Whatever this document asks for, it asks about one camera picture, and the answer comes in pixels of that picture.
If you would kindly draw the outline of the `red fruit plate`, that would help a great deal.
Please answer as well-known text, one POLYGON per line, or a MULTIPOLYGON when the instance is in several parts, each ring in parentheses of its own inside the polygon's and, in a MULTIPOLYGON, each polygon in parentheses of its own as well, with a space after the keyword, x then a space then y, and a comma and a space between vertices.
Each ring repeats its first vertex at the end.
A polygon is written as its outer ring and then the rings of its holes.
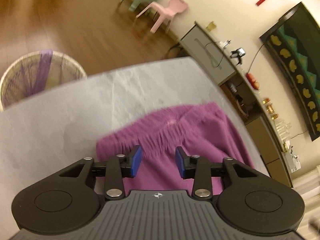
POLYGON ((259 82, 256 80, 256 78, 253 76, 253 74, 251 74, 251 73, 246 73, 246 78, 247 78, 248 82, 250 83, 250 85, 252 86, 253 89, 259 90, 260 84, 259 84, 259 82))

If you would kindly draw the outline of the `glass bottles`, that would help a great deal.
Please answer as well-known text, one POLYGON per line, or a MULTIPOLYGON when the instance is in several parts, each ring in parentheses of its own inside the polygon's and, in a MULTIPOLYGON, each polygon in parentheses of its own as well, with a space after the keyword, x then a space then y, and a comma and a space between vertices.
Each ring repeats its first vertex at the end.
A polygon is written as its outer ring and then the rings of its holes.
POLYGON ((277 118, 274 119, 274 124, 276 126, 276 130, 278 135, 280 136, 282 141, 287 141, 290 139, 290 128, 291 124, 287 123, 284 119, 282 118, 277 118))

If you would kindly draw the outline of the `wall-mounted television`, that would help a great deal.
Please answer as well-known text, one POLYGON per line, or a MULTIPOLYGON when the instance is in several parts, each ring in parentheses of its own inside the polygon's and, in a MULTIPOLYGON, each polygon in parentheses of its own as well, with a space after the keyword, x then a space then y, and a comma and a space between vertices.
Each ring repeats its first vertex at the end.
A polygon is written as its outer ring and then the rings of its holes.
POLYGON ((300 2, 260 36, 289 83, 312 141, 319 138, 319 25, 300 2))

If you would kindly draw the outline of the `purple sweatpants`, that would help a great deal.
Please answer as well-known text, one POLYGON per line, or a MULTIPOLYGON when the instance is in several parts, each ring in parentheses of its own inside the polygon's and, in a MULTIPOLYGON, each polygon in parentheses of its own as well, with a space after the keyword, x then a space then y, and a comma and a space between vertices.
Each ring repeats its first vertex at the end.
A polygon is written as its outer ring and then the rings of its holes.
POLYGON ((238 130, 214 102, 179 105, 152 112, 123 129, 103 137, 96 145, 97 158, 105 161, 142 147, 142 162, 135 178, 124 179, 130 190, 187 190, 192 179, 182 179, 175 163, 176 147, 187 155, 200 155, 214 163, 234 158, 250 167, 249 156, 238 130))

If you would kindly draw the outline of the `pink plastic chair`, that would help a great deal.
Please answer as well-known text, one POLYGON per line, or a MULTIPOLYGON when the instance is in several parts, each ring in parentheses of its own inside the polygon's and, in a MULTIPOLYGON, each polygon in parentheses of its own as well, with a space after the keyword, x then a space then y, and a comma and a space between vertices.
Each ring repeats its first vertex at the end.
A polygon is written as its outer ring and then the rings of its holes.
POLYGON ((167 7, 163 7, 157 2, 151 2, 144 10, 142 10, 136 18, 142 16, 148 9, 153 9, 159 17, 155 24, 150 29, 151 33, 155 33, 161 24, 168 20, 168 25, 166 28, 166 33, 168 32, 170 25, 177 14, 181 14, 188 9, 188 3, 184 0, 170 0, 167 7))

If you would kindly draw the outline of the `long grey TV cabinet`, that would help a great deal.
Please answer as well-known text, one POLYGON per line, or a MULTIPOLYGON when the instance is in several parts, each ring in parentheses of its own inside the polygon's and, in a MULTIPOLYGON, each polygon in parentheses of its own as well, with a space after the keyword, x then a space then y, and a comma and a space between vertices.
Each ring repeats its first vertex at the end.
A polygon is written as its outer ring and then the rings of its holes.
POLYGON ((243 120, 270 176, 291 187, 291 170, 286 159, 285 147, 261 97, 236 65, 236 59, 231 59, 230 52, 222 48, 197 22, 184 34, 179 43, 224 92, 243 120))

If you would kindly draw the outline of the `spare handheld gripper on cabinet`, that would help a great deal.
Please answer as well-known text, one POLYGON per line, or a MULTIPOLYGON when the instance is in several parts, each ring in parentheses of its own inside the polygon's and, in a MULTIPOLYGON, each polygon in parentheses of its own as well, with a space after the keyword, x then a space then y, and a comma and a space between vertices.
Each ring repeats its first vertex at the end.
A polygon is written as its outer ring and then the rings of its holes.
POLYGON ((242 58, 246 55, 246 52, 243 48, 238 48, 234 51, 231 51, 230 58, 231 59, 237 59, 238 63, 237 65, 242 65, 242 58))

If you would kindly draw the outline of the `gold ornaments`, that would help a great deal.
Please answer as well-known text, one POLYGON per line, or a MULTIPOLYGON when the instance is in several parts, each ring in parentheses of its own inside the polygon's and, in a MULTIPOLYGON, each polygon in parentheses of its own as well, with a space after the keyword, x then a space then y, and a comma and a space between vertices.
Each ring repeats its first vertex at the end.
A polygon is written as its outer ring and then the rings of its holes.
POLYGON ((266 108, 267 113, 270 115, 272 120, 276 120, 278 118, 278 114, 274 110, 274 107, 271 103, 270 98, 264 98, 263 99, 263 105, 266 108))

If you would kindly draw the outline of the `yellow cup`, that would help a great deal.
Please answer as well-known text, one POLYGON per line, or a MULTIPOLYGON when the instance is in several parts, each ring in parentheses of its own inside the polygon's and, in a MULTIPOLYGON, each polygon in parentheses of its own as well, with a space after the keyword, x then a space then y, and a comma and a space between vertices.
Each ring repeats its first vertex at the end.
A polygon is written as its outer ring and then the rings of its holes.
POLYGON ((206 26, 206 31, 210 32, 212 30, 216 29, 216 24, 215 22, 210 22, 207 26, 206 26))

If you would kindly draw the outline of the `woven laundry basket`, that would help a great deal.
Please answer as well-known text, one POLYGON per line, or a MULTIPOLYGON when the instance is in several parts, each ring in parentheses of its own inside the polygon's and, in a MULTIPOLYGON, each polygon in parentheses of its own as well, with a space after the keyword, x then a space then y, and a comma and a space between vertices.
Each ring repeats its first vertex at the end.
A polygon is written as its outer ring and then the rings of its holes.
POLYGON ((87 77, 70 56, 52 50, 23 55, 1 77, 1 111, 37 93, 87 77))

